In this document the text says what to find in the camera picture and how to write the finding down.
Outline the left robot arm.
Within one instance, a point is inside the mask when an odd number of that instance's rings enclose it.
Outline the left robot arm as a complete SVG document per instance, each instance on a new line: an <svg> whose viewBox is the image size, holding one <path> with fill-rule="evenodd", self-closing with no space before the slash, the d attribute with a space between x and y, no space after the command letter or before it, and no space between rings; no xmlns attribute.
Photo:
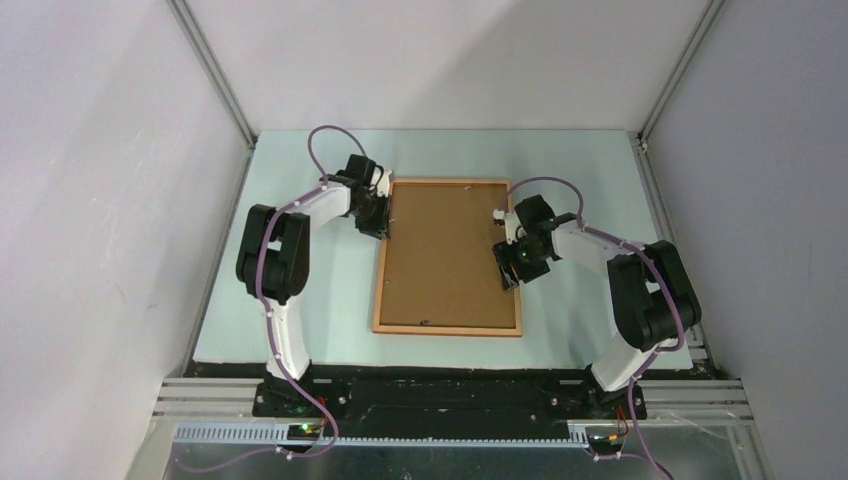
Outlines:
<svg viewBox="0 0 848 480"><path fill-rule="evenodd" d="M311 237L336 218L351 217L355 228L377 240L390 237L390 188L394 173L363 155L281 207L252 206L237 255L236 276L265 309L271 347L266 369L289 379L277 402L292 416L316 403L315 388L300 378L311 358L303 338L301 294L310 274Z"/></svg>

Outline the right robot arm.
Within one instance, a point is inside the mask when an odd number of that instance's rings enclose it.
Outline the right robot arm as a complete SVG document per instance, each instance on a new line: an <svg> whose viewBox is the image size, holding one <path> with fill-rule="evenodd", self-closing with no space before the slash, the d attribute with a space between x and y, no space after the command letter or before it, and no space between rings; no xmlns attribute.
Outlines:
<svg viewBox="0 0 848 480"><path fill-rule="evenodd" d="M555 215L539 195L513 210L494 210L505 231L492 252L503 290L511 291L572 260L606 278L617 333L590 367L581 392L585 411L606 418L622 403L620 390L659 354L681 349L701 307L677 248L668 241L633 243L589 226L573 213Z"/></svg>

